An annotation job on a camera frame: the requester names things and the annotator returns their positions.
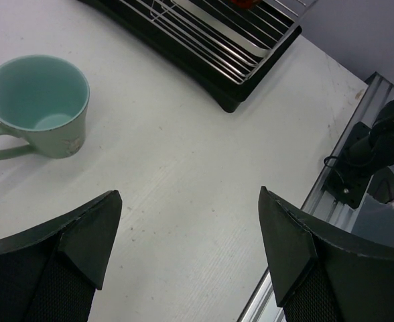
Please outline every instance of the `green mug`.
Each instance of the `green mug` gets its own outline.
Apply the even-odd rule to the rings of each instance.
[[[36,153],[66,158],[82,147],[90,88],[83,73],[56,57],[19,57],[0,66],[0,136],[29,144],[0,160]]]

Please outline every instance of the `dish rack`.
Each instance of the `dish rack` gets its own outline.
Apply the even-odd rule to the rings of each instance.
[[[301,33],[318,0],[79,0],[106,13],[195,78],[233,112]]]

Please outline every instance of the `mug handle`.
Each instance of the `mug handle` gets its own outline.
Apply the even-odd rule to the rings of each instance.
[[[11,131],[8,127],[3,126],[0,123],[0,136],[13,136],[19,138],[19,136]],[[11,159],[17,156],[23,156],[25,154],[34,153],[35,149],[31,145],[18,146],[16,148],[10,148],[5,150],[0,150],[0,160]]]

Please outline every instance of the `gray wall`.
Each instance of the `gray wall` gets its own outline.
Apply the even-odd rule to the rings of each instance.
[[[378,71],[394,83],[394,0],[319,0],[302,27],[361,79]]]

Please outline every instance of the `table surface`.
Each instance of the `table surface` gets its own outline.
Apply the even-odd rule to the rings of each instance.
[[[364,82],[299,37],[227,114],[86,5],[0,0],[0,64],[35,53],[87,76],[88,136],[68,159],[0,161],[0,237],[117,189],[123,212],[89,321],[235,321],[267,267],[261,185],[300,206]]]

